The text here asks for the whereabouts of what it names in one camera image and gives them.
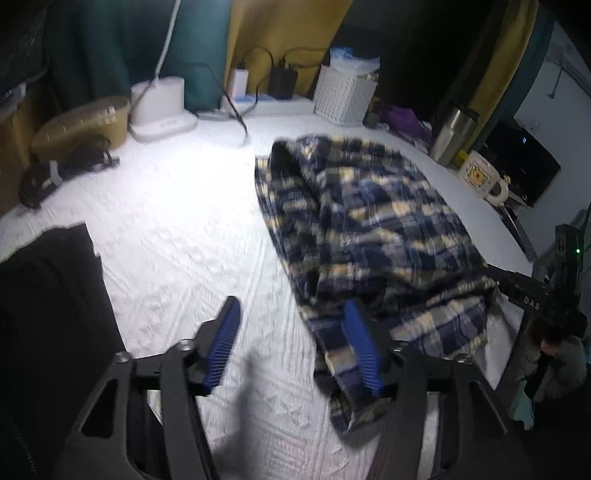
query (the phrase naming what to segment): white power strip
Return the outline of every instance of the white power strip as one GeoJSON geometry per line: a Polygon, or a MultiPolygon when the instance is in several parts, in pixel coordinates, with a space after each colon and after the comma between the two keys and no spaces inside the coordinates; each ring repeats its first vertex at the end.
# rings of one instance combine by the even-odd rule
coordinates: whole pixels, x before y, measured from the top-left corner
{"type": "MultiPolygon", "coordinates": [[[[232,99],[236,110],[243,112],[255,103],[254,95],[245,95],[232,99]]],[[[228,99],[222,97],[220,109],[223,112],[234,115],[228,99]]],[[[261,115],[309,115],[314,113],[314,102],[310,99],[294,95],[290,100],[277,100],[268,95],[260,95],[256,108],[248,114],[251,116],[261,115]]]]}

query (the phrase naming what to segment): mug handle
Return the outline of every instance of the mug handle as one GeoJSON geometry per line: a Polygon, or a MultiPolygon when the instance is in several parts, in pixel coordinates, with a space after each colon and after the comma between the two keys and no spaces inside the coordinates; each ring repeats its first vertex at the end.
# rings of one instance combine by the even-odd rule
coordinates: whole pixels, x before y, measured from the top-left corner
{"type": "Polygon", "coordinates": [[[505,180],[499,180],[498,183],[501,187],[501,192],[498,195],[491,195],[489,193],[486,195],[486,199],[491,205],[500,207],[509,198],[509,185],[505,180]]]}

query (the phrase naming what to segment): white cable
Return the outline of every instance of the white cable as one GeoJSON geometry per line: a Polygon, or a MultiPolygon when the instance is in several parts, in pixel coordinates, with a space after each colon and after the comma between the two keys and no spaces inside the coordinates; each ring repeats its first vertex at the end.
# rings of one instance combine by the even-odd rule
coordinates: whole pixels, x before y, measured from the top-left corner
{"type": "Polygon", "coordinates": [[[181,0],[174,1],[173,14],[170,16],[170,22],[168,23],[168,31],[166,32],[166,40],[164,40],[164,48],[162,49],[162,53],[160,54],[160,58],[158,59],[158,64],[156,65],[156,70],[154,72],[154,80],[158,80],[158,77],[160,76],[160,70],[162,69],[162,64],[164,63],[164,59],[166,58],[166,54],[168,53],[168,47],[170,46],[170,38],[173,36],[174,23],[177,21],[177,13],[180,5],[181,0]]]}

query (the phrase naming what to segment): white table surface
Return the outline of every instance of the white table surface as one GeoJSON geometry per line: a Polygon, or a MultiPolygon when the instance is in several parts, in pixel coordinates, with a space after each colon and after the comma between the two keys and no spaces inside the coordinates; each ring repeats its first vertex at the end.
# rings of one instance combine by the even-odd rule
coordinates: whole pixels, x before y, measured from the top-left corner
{"type": "MultiPolygon", "coordinates": [[[[160,353],[212,318],[226,295],[243,319],[223,384],[200,400],[224,478],[363,478],[377,442],[343,443],[316,389],[314,345],[297,314],[256,200],[254,155],[278,137],[336,134],[399,149],[461,217],[484,259],[531,275],[532,266],[500,217],[453,174],[393,135],[341,128],[314,116],[252,118],[250,137],[232,121],[200,120],[183,135],[152,144],[129,137],[114,170],[64,184],[42,208],[0,219],[0,259],[43,230],[86,222],[103,261],[105,285],[125,345],[134,356],[160,353]]],[[[522,311],[505,302],[508,325],[488,325],[481,352],[496,386],[522,311]]]]}

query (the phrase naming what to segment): mug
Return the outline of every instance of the mug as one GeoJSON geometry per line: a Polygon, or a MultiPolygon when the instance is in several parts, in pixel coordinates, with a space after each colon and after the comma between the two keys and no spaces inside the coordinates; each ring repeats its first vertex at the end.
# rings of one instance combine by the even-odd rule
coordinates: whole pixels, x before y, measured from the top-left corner
{"type": "Polygon", "coordinates": [[[457,173],[459,180],[465,181],[478,198],[486,199],[490,204],[500,206],[509,198],[509,185],[499,172],[478,152],[472,151],[457,173]],[[492,195],[492,188],[499,184],[501,192],[492,195]]]}

